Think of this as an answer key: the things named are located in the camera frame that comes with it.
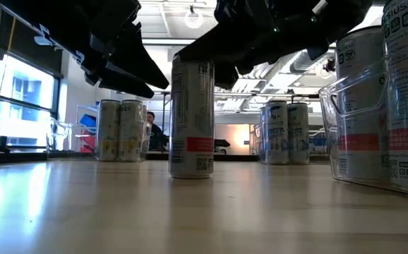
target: barcode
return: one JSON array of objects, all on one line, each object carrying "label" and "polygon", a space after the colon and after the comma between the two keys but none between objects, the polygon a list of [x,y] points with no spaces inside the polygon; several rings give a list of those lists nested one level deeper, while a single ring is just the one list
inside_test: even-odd
[{"label": "barcode", "polygon": [[208,159],[207,158],[197,158],[196,159],[196,170],[208,170]]},{"label": "barcode", "polygon": [[209,170],[213,170],[213,159],[209,159]]},{"label": "barcode", "polygon": [[188,88],[187,86],[184,84],[184,80],[183,80],[183,76],[181,77],[181,84],[182,84],[182,123],[183,124],[187,124],[188,123],[188,119],[187,119],[187,115],[188,115]]},{"label": "barcode", "polygon": [[173,141],[171,163],[184,163],[184,141]]},{"label": "barcode", "polygon": [[175,117],[177,127],[180,128],[181,124],[187,123],[187,111],[188,111],[188,90],[184,85],[184,75],[175,75],[173,77],[173,93],[176,93],[175,97]]}]

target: ceiling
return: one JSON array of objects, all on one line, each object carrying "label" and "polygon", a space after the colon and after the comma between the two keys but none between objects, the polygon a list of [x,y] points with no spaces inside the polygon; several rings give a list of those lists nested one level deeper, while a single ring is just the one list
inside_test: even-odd
[{"label": "ceiling", "polygon": [[[146,49],[168,80],[171,80],[173,56],[183,47],[173,46],[173,44],[188,44],[193,40],[180,39],[196,39],[216,26],[217,22],[213,17],[216,0],[140,1],[140,3],[142,9],[138,13],[137,21],[142,24],[143,41],[156,39],[154,43],[156,46],[146,45]],[[190,5],[193,5],[196,13],[202,15],[200,20],[196,14],[186,20],[186,14],[190,14]],[[355,29],[380,25],[382,12],[383,7],[372,7],[364,22]],[[256,66],[251,73],[239,76],[240,79],[233,89],[222,90],[217,87],[215,92],[224,92],[228,96],[217,97],[215,111],[256,112],[263,103],[274,98],[242,96],[244,93],[284,94],[292,89],[295,94],[317,94],[319,89],[335,81],[332,73],[323,70],[328,57],[332,56],[334,56],[334,49],[316,61],[311,61],[306,51],[302,51],[283,56],[271,65],[264,63]],[[155,87],[152,89],[155,92],[161,91]],[[163,100],[163,96],[156,96],[153,99]],[[315,107],[313,111],[320,111],[318,102],[309,102],[309,104],[310,107]]]}]

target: desk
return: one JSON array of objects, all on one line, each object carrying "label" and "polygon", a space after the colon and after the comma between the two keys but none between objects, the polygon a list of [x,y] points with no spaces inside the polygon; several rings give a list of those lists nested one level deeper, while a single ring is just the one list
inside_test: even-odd
[{"label": "desk", "polygon": [[408,253],[408,196],[331,179],[326,164],[0,165],[0,253]]}]

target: can lid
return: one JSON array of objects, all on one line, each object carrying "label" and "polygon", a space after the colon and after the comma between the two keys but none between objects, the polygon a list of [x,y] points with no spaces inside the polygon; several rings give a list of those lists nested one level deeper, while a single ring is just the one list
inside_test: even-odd
[{"label": "can lid", "polygon": [[292,105],[297,105],[297,104],[303,104],[303,105],[308,106],[308,104],[307,104],[307,103],[305,103],[305,102],[294,102],[294,103],[289,103],[287,106],[292,106]]},{"label": "can lid", "polygon": [[284,102],[284,103],[287,103],[287,101],[277,100],[277,101],[269,101],[269,102],[266,102],[265,104],[269,104],[269,103],[278,103],[278,102]]},{"label": "can lid", "polygon": [[117,100],[117,99],[101,99],[100,100],[101,102],[119,102],[119,103],[121,103],[119,100]]},{"label": "can lid", "polygon": [[140,102],[140,103],[143,103],[142,101],[137,100],[137,99],[125,99],[122,102]]},{"label": "can lid", "polygon": [[383,31],[383,30],[381,30],[381,25],[372,25],[372,26],[369,26],[369,27],[360,28],[360,29],[358,29],[358,30],[348,32],[348,33],[346,33],[345,35],[341,36],[341,38],[337,39],[336,46],[339,44],[339,41],[340,41],[340,40],[344,39],[345,37],[347,37],[347,36],[349,36],[349,35],[353,35],[354,33],[362,32],[362,31],[364,31],[364,30],[378,29],[378,28],[380,28],[380,31]]}]

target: plastic bin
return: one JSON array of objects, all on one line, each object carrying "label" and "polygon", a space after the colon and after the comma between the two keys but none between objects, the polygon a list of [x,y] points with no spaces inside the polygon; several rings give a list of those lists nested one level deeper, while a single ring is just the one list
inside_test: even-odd
[{"label": "plastic bin", "polygon": [[[394,95],[394,88],[390,83],[394,73],[391,76],[391,73],[383,68],[386,61],[390,59],[381,59],[378,63],[367,66],[362,72],[340,78],[320,90],[326,145],[334,179],[408,193],[408,186],[395,181],[397,178],[406,177],[407,171],[402,170],[397,161],[390,157],[391,123],[388,117],[396,113],[395,109],[388,105],[395,99],[388,98],[388,95]],[[344,103],[340,103],[344,96],[351,91],[363,91],[364,85],[372,79],[384,80],[381,94],[372,99],[372,95],[365,92],[360,99],[366,99],[368,103],[361,103],[363,106],[354,110],[344,109]],[[356,135],[349,133],[353,126],[357,128]]]}]

